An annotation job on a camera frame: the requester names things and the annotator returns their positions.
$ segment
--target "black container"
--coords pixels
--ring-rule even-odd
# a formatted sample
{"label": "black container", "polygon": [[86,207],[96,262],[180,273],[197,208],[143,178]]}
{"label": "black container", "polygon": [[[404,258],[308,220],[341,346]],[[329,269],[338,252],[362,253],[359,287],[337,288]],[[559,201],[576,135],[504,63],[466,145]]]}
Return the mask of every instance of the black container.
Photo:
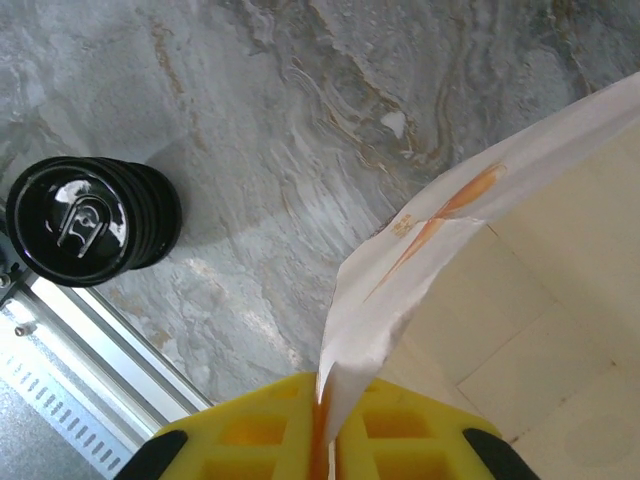
{"label": "black container", "polygon": [[7,199],[7,233],[25,263],[59,285],[90,287],[148,267],[175,245],[180,200],[157,170],[110,158],[55,157]]}

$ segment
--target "white paper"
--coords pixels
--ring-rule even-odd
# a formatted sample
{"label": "white paper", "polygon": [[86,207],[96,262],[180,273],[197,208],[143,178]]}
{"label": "white paper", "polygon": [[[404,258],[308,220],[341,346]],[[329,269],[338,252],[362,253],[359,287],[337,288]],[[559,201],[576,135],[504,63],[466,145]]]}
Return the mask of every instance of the white paper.
{"label": "white paper", "polygon": [[317,384],[333,440],[440,270],[484,225],[640,122],[640,74],[441,175],[340,267]]}

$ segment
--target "gray marble countertop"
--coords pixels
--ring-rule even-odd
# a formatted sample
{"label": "gray marble countertop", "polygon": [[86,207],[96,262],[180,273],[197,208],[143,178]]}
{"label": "gray marble countertop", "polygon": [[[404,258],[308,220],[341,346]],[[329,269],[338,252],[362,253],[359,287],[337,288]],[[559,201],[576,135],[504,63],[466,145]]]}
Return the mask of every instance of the gray marble countertop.
{"label": "gray marble countertop", "polygon": [[163,171],[177,247],[99,290],[225,400],[315,368],[340,263],[435,175],[639,68],[637,0],[7,0],[0,195]]}

